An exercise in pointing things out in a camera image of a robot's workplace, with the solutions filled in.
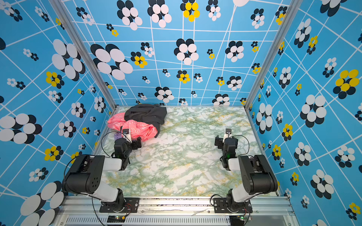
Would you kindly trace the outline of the purple cloth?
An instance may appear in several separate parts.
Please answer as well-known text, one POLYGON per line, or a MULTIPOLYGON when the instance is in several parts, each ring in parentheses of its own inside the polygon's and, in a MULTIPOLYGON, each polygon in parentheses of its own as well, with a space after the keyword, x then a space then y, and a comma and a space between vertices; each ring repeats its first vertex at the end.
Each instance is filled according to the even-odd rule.
POLYGON ((114 135, 114 139, 115 139, 115 140, 120 139, 120 138, 122 138, 122 137, 123 137, 123 136, 122 136, 121 133, 116 133, 116 134, 114 135))

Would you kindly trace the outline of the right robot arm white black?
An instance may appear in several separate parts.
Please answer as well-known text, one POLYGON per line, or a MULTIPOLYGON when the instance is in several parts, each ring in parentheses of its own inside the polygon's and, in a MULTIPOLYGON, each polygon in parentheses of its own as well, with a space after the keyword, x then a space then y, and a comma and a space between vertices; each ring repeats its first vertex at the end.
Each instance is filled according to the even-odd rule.
POLYGON ((222 151, 220 161, 228 171, 238 171, 242 184, 229 190, 226 196, 227 208, 237 213, 240 209, 251 212, 250 199, 261 194, 278 190, 278 183, 270 164, 264 155, 236 155, 238 139, 235 137, 215 138, 215 146, 222 151))

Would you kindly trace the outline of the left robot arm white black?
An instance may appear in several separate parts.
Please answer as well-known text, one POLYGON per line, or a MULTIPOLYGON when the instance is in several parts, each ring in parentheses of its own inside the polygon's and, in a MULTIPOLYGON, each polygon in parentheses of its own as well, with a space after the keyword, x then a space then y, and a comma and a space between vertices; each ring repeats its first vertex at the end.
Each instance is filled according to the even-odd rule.
POLYGON ((63 190, 87 195, 101 203, 101 212, 131 212, 146 197, 219 197, 227 178, 209 144, 190 140, 158 145, 124 138, 115 141, 109 155, 82 154, 64 173, 63 190))

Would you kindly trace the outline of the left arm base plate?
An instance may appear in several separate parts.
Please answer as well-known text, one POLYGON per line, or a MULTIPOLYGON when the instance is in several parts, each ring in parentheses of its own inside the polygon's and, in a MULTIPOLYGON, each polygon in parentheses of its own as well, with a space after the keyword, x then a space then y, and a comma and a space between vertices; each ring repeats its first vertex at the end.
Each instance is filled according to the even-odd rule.
POLYGON ((120 201, 101 202, 99 212, 101 213, 136 213, 138 211, 140 198, 126 197, 120 201))

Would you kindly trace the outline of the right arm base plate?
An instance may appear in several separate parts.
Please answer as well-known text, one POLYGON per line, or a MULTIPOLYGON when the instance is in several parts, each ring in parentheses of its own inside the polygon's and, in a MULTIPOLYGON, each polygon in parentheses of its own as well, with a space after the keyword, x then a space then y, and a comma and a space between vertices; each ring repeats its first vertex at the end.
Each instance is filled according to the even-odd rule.
POLYGON ((228 214, 249 214, 253 212, 250 202, 234 202, 227 201, 224 198, 212 198, 211 205, 214 207, 215 213, 228 214))

